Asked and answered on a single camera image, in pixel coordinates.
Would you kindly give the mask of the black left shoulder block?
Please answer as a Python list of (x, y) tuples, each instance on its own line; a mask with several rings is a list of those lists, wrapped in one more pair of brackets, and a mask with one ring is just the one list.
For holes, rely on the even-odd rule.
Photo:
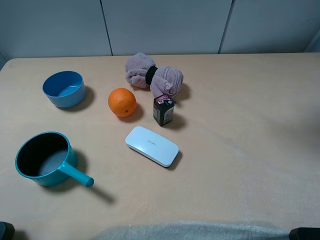
[(0, 240), (12, 240), (15, 234), (15, 228), (11, 223), (0, 222)]

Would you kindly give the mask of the black right shoulder block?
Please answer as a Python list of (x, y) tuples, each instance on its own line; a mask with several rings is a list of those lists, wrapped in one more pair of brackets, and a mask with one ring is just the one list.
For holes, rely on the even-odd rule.
[(320, 240), (319, 227), (299, 227), (292, 229), (288, 235), (289, 240)]

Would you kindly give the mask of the grey robot base front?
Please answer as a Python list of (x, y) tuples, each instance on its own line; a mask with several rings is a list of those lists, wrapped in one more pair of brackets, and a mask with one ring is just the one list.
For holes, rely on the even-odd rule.
[(108, 227), (94, 240), (288, 240), (276, 227), (242, 223), (179, 222)]

